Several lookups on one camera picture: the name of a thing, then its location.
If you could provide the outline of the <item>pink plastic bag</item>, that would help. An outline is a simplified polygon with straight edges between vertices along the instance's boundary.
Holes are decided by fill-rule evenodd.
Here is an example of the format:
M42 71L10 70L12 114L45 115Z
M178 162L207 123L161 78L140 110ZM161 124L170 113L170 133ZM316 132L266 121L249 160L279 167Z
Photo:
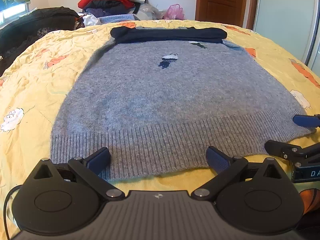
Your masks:
M171 5L163 15L165 20L184 20L183 8L179 4Z

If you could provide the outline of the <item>black clothes heap at window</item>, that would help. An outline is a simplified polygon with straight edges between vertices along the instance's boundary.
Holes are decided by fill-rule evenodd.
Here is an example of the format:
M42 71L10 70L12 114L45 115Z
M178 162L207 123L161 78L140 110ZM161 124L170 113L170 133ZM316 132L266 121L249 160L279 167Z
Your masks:
M36 9L1 29L1 74L35 41L56 30L76 30L84 20L65 7Z

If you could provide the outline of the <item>light blue folded garment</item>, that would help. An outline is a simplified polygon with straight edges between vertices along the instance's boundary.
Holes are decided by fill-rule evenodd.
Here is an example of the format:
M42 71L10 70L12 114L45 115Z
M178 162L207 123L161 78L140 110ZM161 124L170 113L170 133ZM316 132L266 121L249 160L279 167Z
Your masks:
M138 21L139 18L135 14L120 14L99 17L98 20L101 24L118 23L124 21Z

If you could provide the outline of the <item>glass sliding wardrobe door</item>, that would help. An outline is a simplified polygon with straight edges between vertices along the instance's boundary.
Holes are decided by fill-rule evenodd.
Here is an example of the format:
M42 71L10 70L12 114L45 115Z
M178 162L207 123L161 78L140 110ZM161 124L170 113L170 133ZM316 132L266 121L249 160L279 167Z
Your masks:
M319 0L257 0L253 30L319 74Z

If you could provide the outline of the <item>yellow quilt with animal prints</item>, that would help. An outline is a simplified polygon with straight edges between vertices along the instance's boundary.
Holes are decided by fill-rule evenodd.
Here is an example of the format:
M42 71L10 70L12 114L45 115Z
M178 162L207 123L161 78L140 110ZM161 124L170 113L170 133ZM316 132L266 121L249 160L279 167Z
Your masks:
M154 20L124 22L133 27L220 28L244 47L304 107L319 113L319 77L273 41L229 24ZM1 199L22 184L38 161L48 157L58 110L85 64L109 38L116 23L48 33L28 47L1 77Z

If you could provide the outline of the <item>grey knit sweater navy sleeves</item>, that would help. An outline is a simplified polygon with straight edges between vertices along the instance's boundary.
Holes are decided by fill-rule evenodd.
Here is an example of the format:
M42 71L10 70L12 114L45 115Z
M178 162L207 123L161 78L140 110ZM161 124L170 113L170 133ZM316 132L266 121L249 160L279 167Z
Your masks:
M50 158L64 163L102 147L104 179L206 167L206 149L263 154L268 140L313 132L303 107L218 28L127 28L89 59L56 116Z

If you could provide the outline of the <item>brown wooden door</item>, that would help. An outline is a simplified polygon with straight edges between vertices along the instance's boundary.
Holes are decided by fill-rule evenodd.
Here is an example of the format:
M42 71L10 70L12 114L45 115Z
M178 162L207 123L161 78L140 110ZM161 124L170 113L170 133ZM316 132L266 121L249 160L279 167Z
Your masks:
M196 0L195 20L253 29L258 0Z

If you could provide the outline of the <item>white plastic bag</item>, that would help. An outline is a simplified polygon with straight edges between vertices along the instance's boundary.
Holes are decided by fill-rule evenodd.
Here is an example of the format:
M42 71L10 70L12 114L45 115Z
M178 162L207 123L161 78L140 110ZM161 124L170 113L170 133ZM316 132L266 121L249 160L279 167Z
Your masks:
M100 20L92 14L84 15L82 19L83 19L84 26L86 27L101 25Z

